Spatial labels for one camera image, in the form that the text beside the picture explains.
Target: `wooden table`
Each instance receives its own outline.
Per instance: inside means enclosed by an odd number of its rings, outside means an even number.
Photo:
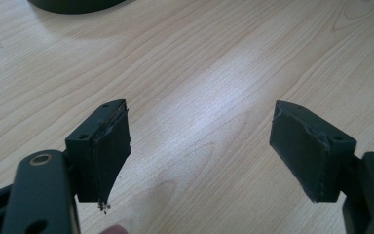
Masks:
[[[268,141],[281,99],[374,150],[374,0],[0,0],[0,187],[118,98],[132,154],[83,233],[344,233],[344,196],[313,204]]]

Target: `wood grain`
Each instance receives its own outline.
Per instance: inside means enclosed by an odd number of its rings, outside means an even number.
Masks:
[[[83,233],[343,233],[269,146],[277,99],[374,150],[374,0],[135,0],[64,16],[0,0],[0,187],[125,98],[132,154]]]

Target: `black round object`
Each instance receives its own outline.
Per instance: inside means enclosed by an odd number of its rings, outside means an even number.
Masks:
[[[125,0],[29,0],[33,5],[60,14],[83,14],[115,6]]]

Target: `light wood surface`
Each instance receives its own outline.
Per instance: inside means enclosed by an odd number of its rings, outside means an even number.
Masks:
[[[125,98],[132,154],[83,233],[344,233],[269,146],[275,101],[374,150],[374,0],[135,0],[79,16],[0,0],[0,187]]]

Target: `tabletop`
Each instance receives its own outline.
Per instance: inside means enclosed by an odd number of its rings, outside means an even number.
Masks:
[[[132,0],[59,15],[0,0],[0,188],[124,98],[131,156],[83,233],[344,233],[269,145],[278,99],[374,151],[374,0]]]

